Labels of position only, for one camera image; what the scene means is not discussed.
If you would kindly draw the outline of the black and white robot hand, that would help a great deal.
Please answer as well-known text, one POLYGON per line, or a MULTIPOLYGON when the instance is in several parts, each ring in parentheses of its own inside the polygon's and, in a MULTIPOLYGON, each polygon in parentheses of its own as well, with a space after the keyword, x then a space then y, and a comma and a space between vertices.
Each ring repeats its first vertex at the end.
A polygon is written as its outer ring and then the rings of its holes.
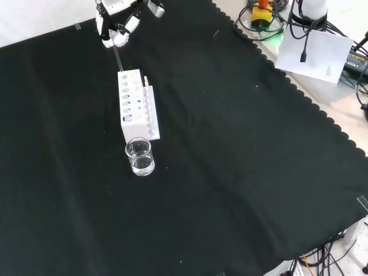
POLYGON ((95 23, 99 37, 105 48, 123 47, 131 33, 139 26, 141 20, 140 7, 146 6, 151 13, 160 18, 164 15, 165 6, 162 1, 96 1, 95 23), (118 23, 113 16, 131 11, 124 23, 118 23))

